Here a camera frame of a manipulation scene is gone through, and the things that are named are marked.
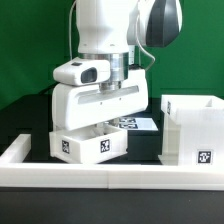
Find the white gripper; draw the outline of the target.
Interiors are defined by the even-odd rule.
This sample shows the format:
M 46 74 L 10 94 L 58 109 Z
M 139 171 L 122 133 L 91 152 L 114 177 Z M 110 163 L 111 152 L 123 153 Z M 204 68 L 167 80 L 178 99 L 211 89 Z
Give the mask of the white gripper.
M 145 71 L 130 70 L 122 87 L 113 91 L 100 91 L 98 85 L 58 84 L 52 95 L 52 119 L 57 128 L 74 130 L 144 111 L 147 105 Z

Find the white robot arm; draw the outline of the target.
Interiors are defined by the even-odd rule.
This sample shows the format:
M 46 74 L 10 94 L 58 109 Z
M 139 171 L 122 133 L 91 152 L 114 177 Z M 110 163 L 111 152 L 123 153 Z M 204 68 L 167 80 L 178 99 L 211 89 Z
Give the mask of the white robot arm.
M 145 70 L 131 48 L 166 47 L 179 35 L 179 0 L 76 0 L 78 56 L 53 71 L 53 124 L 74 130 L 146 109 Z

